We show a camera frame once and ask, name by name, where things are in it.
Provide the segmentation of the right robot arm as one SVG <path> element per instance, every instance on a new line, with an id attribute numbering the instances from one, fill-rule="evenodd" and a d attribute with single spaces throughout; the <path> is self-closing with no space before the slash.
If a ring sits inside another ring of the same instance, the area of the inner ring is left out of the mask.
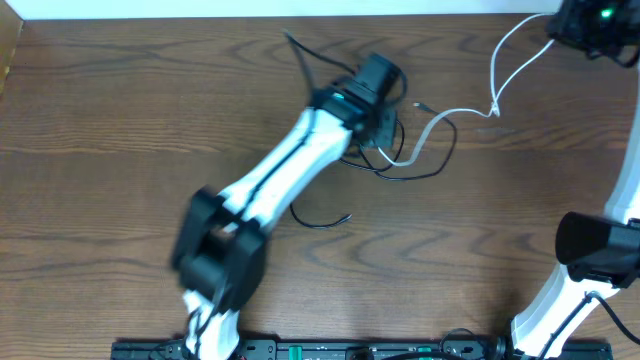
<path id="1" fill-rule="evenodd" d="M 558 43 L 638 68 L 639 0 L 567 0 L 545 31 Z M 616 185 L 600 216 L 567 213 L 555 238 L 557 263 L 530 305 L 510 322 L 507 359 L 556 359 L 597 307 L 639 277 L 639 122 L 634 120 Z"/>

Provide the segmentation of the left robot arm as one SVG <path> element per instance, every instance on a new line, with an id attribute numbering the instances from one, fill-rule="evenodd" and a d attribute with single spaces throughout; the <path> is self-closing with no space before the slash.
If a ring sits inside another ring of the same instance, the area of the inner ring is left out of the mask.
<path id="1" fill-rule="evenodd" d="M 372 54 L 354 75 L 312 89 L 292 130 L 258 165 L 218 193 L 190 200 L 170 258 L 189 313 L 188 359 L 228 359 L 239 344 L 239 311 L 265 272 L 267 244 L 285 210 L 328 165 L 357 143 L 391 139 L 395 103 L 406 78 Z"/>

